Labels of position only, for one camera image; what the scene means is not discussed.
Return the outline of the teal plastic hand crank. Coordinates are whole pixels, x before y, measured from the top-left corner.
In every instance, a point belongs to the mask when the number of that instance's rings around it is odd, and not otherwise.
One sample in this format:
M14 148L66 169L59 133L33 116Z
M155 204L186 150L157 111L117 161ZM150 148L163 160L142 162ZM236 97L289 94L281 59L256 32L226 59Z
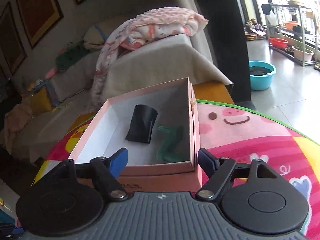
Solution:
M183 139L183 126L158 126L158 130L164 132L166 137L157 151L157 160L164 161L165 163L183 162L184 158L177 152L177 147Z

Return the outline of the black funnel nozzle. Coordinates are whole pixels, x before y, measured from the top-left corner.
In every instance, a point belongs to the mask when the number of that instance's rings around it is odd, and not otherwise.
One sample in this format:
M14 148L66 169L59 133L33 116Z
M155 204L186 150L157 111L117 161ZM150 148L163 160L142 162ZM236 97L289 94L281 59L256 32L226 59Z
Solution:
M149 144L158 112L147 105L136 105L126 140Z

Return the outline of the colourful cartoon play mat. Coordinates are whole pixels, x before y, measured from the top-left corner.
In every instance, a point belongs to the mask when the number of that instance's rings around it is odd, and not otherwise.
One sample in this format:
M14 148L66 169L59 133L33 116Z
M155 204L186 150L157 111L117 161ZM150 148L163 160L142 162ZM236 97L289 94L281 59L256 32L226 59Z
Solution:
M125 190L126 200L105 201L91 160L68 156L36 177L26 239L319 239L319 145L250 109L196 104L200 148L236 161L221 200L196 199L208 181L199 166L195 192Z

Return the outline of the pink cardboard box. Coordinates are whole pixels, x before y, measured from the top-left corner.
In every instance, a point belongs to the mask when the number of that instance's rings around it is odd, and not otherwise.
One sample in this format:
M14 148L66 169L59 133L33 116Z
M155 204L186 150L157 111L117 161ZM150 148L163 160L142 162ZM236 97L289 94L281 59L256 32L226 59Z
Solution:
M70 154L76 164L110 157L128 162L118 181L127 192L197 191L199 119L193 87L178 79L109 98Z

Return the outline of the yellow cushion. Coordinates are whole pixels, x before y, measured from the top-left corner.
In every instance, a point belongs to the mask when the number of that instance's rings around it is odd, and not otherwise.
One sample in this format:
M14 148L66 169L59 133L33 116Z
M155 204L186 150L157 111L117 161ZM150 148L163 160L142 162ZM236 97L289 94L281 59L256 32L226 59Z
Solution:
M30 106L35 116L52 110L52 104L45 87L30 97Z

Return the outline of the blue plastic basin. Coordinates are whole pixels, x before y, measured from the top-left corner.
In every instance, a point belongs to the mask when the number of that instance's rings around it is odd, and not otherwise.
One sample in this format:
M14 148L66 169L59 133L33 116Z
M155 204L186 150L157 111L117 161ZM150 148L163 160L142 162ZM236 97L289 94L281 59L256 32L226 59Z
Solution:
M262 91L271 86L276 68L265 61L249 61L249 73L251 90Z

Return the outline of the green plush pillow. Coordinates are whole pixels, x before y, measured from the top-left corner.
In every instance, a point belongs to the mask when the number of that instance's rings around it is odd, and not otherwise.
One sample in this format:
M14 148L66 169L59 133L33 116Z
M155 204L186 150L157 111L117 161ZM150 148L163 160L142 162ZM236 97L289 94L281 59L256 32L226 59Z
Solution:
M90 53L91 51L86 49L82 42L68 46L56 57L55 64L57 71L65 72L69 67L75 65L78 61Z

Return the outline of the pink floral blanket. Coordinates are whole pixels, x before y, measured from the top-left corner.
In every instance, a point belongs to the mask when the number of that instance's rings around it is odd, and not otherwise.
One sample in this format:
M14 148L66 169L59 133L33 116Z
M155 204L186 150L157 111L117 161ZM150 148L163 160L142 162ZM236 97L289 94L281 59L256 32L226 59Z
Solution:
M116 61L119 48L135 51L140 47L178 34L193 36L202 31L208 20L199 13L180 7L163 7L146 11L120 25L104 43L95 69L91 89L92 104L100 103L100 95L110 65Z

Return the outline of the red plastic basin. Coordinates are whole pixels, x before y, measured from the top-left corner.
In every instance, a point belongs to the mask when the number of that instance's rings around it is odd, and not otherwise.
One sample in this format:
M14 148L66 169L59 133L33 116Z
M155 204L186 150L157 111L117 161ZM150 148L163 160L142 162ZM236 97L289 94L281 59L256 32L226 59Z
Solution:
M277 38L277 37L271 37L269 38L270 45L274 48L282 49L284 50L289 42L283 38Z

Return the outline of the potted green plant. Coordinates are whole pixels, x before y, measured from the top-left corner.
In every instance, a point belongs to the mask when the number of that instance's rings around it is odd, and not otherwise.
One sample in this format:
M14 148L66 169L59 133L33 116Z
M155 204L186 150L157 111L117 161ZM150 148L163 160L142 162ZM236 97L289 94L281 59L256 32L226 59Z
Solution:
M305 62L312 60L312 57L314 55L313 51L311 51L309 49L305 49L303 51L303 49L299 46L297 46L297 47L293 46L292 49L293 49L293 56L295 59L297 59L299 61L303 61L303 59L304 59Z

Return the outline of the metal balcony shelf rack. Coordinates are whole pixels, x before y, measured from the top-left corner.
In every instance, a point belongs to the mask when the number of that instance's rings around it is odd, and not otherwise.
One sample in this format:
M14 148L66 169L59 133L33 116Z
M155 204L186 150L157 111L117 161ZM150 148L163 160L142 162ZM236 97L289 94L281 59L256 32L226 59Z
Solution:
M319 70L319 16L317 10L299 0L288 0L286 4L263 4L268 46L288 57L300 66L313 66ZM289 42L282 50L270 45L269 38L283 38ZM299 46L314 52L311 61L299 61L293 56L292 47Z

